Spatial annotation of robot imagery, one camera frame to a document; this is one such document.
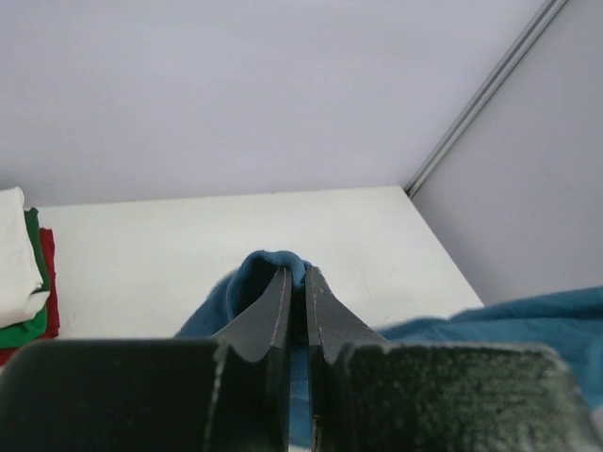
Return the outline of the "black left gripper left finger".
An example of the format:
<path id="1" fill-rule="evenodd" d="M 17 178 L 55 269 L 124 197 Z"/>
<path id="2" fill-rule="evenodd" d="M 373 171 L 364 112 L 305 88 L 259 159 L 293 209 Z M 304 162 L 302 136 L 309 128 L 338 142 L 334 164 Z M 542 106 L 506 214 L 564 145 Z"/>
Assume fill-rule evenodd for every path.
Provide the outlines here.
<path id="1" fill-rule="evenodd" d="M 5 451 L 284 451 L 291 275 L 206 339 L 56 340 L 1 375 Z"/>

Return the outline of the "teal blue t-shirt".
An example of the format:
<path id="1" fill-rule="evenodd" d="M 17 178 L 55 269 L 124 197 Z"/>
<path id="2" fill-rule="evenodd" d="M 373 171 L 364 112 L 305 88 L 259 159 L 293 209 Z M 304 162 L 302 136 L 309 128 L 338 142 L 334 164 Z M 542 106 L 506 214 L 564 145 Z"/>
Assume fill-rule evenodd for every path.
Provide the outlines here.
<path id="1" fill-rule="evenodd" d="M 179 334 L 199 339 L 217 334 L 262 296 L 278 270 L 287 270 L 291 275 L 288 446 L 316 451 L 312 447 L 305 298 L 305 276 L 311 268 L 317 267 L 290 251 L 255 251 L 215 285 Z M 602 292 L 598 288 L 520 299 L 449 318 L 423 317 L 374 331 L 393 342 L 549 347 L 569 368 L 591 419 L 602 405 Z"/>

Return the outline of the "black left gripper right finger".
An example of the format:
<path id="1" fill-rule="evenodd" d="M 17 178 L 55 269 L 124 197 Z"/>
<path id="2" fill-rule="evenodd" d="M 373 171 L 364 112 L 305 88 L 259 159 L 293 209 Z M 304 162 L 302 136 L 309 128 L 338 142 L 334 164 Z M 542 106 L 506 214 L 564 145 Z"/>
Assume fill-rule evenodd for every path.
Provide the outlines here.
<path id="1" fill-rule="evenodd" d="M 393 342 L 305 276 L 316 451 L 598 451 L 567 365 L 536 344 Z"/>

